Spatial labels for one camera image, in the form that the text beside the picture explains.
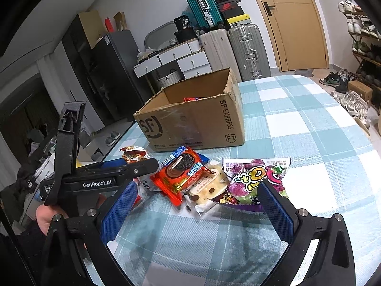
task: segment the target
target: shield icon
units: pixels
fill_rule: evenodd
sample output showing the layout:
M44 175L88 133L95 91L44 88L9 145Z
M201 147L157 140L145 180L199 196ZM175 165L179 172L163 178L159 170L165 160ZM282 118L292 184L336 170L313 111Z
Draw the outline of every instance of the shield icon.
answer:
M229 133L229 134L226 134L226 135L225 135L225 139L226 139L226 141L229 142L229 143L234 143L234 142L237 140L237 137L236 137L235 134L231 134L231 133Z

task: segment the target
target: wooden door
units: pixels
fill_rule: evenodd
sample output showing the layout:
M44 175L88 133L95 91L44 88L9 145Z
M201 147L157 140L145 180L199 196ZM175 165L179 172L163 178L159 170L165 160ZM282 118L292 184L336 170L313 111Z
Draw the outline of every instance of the wooden door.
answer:
M257 1L282 71L327 68L324 32L313 0Z

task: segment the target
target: tablecloth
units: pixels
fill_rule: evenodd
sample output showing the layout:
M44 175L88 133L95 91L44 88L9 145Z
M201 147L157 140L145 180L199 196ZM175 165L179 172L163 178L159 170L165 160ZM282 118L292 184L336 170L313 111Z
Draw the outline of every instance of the tablecloth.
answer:
M356 283L364 285L381 261L381 160L371 142L309 78L284 75L242 82L239 88L245 144L198 152L209 157L291 157L283 179L291 202L316 216L343 215ZM119 149L131 145L148 147L137 124L106 160L120 158ZM169 154L153 156L163 160ZM144 286L259 285L286 248L266 214L216 205L195 218L162 194L147 197L134 209L113 243L120 266L135 285ZM316 245L315 240L294 285L303 279Z

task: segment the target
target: baseboard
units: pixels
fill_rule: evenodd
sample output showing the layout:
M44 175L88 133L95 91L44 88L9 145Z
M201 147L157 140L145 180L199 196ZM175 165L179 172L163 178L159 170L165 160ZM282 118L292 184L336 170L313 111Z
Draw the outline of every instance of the baseboard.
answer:
M271 76L274 76L274 74L279 74L279 68L270 68Z
M340 72L342 70L341 67L337 66L336 64L331 63L330 68L334 69L337 72Z

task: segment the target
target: chocolate cookie image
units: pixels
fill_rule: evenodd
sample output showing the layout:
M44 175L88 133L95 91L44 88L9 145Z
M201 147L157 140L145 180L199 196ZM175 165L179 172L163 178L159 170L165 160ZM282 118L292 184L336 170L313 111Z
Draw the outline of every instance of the chocolate cookie image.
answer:
M189 153L182 153L174 161L166 166L165 174L170 179L176 179L180 177L185 170L191 168L194 164L194 157Z

